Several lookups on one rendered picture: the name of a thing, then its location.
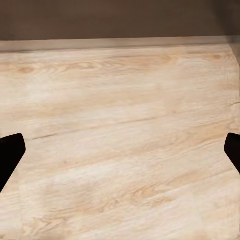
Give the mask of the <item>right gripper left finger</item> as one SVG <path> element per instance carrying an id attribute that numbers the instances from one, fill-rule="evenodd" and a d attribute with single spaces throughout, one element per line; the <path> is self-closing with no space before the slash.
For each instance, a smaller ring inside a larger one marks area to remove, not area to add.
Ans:
<path id="1" fill-rule="evenodd" d="M 26 152 L 22 133 L 0 138 L 0 193 Z"/>

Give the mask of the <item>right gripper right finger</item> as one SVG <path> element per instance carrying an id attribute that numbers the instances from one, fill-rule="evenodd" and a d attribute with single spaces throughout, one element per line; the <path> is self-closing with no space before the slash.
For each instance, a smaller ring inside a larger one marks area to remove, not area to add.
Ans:
<path id="1" fill-rule="evenodd" d="M 240 135 L 228 133 L 224 151 L 240 173 Z"/>

